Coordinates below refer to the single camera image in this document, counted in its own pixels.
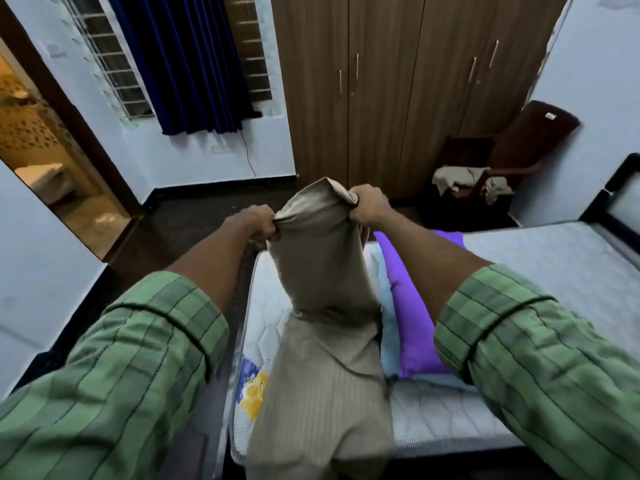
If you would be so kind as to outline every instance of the green plaid shirt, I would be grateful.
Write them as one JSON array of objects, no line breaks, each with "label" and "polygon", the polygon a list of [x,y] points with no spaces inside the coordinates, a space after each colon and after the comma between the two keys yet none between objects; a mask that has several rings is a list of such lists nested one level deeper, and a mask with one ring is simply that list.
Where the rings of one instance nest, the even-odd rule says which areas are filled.
[{"label": "green plaid shirt", "polygon": [[[0,479],[146,479],[219,363],[228,327],[154,273],[107,308],[64,368],[0,405]],[[640,476],[640,367],[505,266],[476,272],[436,327],[440,357],[561,476]]]}]

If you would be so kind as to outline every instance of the curtain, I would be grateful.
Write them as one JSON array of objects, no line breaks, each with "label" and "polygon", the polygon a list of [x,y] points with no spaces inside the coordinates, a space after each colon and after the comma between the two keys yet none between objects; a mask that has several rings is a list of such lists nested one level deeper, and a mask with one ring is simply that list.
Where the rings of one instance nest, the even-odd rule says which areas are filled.
[{"label": "curtain", "polygon": [[259,116],[222,0],[109,0],[166,135]]}]

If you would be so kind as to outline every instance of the dark floor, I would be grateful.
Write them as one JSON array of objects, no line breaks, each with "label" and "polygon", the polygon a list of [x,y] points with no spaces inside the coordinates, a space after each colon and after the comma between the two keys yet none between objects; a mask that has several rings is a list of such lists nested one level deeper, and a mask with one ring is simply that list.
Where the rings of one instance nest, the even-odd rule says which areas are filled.
[{"label": "dark floor", "polygon": [[[161,200],[150,213],[142,217],[132,229],[130,235],[121,243],[113,255],[111,272],[100,281],[100,286],[86,300],[83,308],[72,319],[69,330],[61,336],[48,356],[40,358],[30,368],[31,375],[38,375],[46,368],[55,368],[64,361],[65,353],[86,327],[96,320],[101,309],[117,298],[124,290],[153,271],[171,264],[176,258],[187,252],[190,247],[206,237],[222,224],[224,219],[240,209],[253,204],[268,204],[274,210],[280,209],[296,192],[294,184],[248,185],[243,188],[229,189],[205,194],[180,196]],[[416,208],[402,203],[399,209],[404,215],[420,223]],[[422,202],[422,209],[433,209],[434,204]],[[510,220],[503,220],[503,226],[513,226]],[[450,219],[449,226],[455,226]],[[219,448],[222,412],[227,394],[233,355],[233,343],[236,334],[242,330],[249,293],[253,263],[257,251],[248,246],[240,265],[236,291],[231,305],[225,314],[231,329],[227,354],[215,377],[196,405],[196,411],[204,415],[189,425],[189,431],[176,442],[178,445],[170,452],[163,472],[164,478],[182,480],[209,480],[216,472],[215,457]],[[234,465],[227,455],[224,462],[223,478],[244,478],[242,468]],[[442,477],[452,479],[527,479],[556,478],[533,453],[525,448],[480,454],[457,454],[422,460],[396,460],[389,465],[384,478],[402,478],[415,476],[416,471],[446,472]]]}]

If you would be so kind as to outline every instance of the wardrobe door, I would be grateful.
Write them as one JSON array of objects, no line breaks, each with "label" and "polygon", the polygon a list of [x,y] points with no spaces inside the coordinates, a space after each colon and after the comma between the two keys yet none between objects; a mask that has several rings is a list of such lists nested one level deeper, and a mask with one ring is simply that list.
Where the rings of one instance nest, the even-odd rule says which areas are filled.
[{"label": "wardrobe door", "polygon": [[430,183],[445,138],[458,134],[498,1],[425,0],[398,197]]},{"label": "wardrobe door", "polygon": [[349,0],[349,186],[396,196],[424,0]]},{"label": "wardrobe door", "polygon": [[567,0],[500,0],[462,135],[501,131],[524,105]]},{"label": "wardrobe door", "polygon": [[271,0],[298,181],[347,185],[349,0]]}]

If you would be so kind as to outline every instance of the floor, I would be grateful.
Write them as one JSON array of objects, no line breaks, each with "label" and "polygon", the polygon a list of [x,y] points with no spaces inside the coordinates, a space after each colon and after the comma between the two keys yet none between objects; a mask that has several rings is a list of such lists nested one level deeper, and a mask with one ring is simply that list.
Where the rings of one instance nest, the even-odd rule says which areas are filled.
[{"label": "floor", "polygon": [[[47,369],[59,367],[68,349],[98,318],[107,303],[146,274],[171,264],[199,240],[215,231],[226,217],[252,204],[265,203],[278,210],[295,192],[294,184],[247,185],[241,189],[222,187],[215,193],[209,189],[206,192],[160,201],[149,215],[139,220],[119,246],[111,263],[112,271],[101,281],[100,287],[96,287],[91,299],[85,300],[82,311],[72,319],[73,326],[65,330],[52,352],[41,357],[40,363],[30,367],[32,375],[37,376]],[[419,214],[413,206],[399,210],[412,220],[420,222]],[[158,476],[159,480],[244,478],[243,469],[233,464],[230,458],[226,432],[221,434],[221,425],[233,344],[238,331],[243,327],[256,256],[257,251],[247,246],[240,265],[234,297],[225,314],[231,330],[230,345],[216,374],[204,389],[187,428],[169,451]],[[557,478],[526,448],[420,460],[395,460],[389,464],[384,478],[414,477],[416,471],[423,471],[425,474],[428,471],[445,472],[429,474],[429,477],[447,480]]]},{"label": "floor", "polygon": [[107,256],[131,220],[106,195],[64,200],[51,209],[98,259]]}]

